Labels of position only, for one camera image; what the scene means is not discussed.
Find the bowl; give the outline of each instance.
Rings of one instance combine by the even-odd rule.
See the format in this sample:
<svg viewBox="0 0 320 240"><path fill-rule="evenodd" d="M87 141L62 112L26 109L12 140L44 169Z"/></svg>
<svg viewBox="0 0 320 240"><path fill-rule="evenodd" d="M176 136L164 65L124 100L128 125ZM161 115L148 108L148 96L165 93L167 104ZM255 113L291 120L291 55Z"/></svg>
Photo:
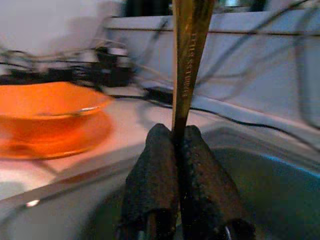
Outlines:
<svg viewBox="0 0 320 240"><path fill-rule="evenodd" d="M24 144L71 136L112 98L68 82L0 86L0 137Z"/></svg>

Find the stainless steel sink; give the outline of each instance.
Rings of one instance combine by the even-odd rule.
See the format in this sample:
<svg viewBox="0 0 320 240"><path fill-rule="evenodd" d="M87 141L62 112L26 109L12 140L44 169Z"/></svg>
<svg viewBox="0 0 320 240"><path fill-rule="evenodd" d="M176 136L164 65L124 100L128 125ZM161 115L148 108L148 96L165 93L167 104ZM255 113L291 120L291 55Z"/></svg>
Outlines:
<svg viewBox="0 0 320 240"><path fill-rule="evenodd" d="M221 128L204 138L236 183L258 240L320 239L319 155L253 131ZM0 240L113 239L129 170L55 193L31 208L16 205L9 214L2 208L8 202L0 201Z"/></svg>

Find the power adapter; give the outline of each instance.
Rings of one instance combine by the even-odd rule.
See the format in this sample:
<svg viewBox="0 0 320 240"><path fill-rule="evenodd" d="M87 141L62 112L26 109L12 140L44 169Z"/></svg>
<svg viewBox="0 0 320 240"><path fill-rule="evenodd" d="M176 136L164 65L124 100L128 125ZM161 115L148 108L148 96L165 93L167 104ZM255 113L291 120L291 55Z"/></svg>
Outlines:
<svg viewBox="0 0 320 240"><path fill-rule="evenodd" d="M145 97L149 100L155 100L168 105L173 104L173 91L171 89L155 86L145 88L144 90L147 91Z"/></svg>

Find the sink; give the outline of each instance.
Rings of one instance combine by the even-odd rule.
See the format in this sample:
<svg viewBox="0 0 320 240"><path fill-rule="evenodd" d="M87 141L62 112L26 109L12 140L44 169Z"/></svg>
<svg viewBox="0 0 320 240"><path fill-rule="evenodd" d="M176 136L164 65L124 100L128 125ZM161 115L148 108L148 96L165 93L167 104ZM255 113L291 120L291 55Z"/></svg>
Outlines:
<svg viewBox="0 0 320 240"><path fill-rule="evenodd" d="M257 226L257 240L320 239L318 155L250 130L224 128L203 137L237 185ZM34 207L17 205L11 213L3 212L5 205L0 201L0 239L114 239L129 171L55 193ZM176 240L182 239L180 227L178 232Z"/></svg>

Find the orange saucer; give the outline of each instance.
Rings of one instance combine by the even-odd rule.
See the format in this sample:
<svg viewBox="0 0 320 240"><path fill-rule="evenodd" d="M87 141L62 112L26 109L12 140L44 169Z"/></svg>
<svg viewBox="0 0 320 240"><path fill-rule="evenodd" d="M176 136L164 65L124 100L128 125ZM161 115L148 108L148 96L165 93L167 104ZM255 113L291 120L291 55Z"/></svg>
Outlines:
<svg viewBox="0 0 320 240"><path fill-rule="evenodd" d="M0 158L40 160L67 157L96 147L111 131L111 120L101 111L94 114L76 132L63 136L59 141L27 143L10 138L0 138Z"/></svg>

